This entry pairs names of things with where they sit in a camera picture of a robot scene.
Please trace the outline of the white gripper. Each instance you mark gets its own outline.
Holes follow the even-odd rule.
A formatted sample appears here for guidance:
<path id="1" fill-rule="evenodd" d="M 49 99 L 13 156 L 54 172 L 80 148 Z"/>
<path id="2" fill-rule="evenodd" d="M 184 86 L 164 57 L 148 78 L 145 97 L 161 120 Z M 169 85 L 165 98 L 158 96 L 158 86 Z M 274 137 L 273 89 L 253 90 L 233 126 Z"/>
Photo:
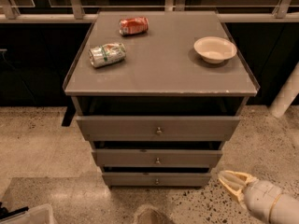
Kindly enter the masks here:
<path id="1" fill-rule="evenodd" d="M 261 220 L 269 222 L 272 211 L 282 195 L 282 189 L 269 181 L 230 170 L 218 173 L 218 179 L 231 198 Z"/>

